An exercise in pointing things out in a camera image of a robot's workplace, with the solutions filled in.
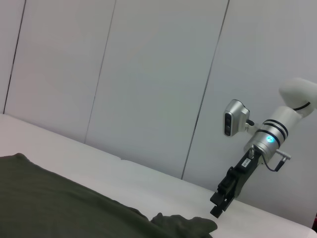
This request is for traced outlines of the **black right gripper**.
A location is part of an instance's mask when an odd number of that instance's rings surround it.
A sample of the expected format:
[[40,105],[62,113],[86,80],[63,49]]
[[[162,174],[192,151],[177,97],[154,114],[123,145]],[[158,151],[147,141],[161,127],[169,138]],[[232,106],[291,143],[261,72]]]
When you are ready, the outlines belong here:
[[218,185],[217,192],[215,192],[210,201],[214,207],[210,213],[219,218],[223,212],[229,207],[233,198],[240,195],[240,192],[258,166],[259,158],[262,156],[259,152],[255,152],[252,159],[248,157],[247,152],[235,167],[231,167],[225,178]]

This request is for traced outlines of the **dark green FREE! t-shirt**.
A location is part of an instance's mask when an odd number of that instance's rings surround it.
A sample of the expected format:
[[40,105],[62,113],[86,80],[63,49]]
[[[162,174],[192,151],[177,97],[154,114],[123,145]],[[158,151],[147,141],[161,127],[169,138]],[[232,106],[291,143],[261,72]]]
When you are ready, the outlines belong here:
[[0,238],[212,238],[216,229],[201,217],[148,219],[23,154],[0,157]]

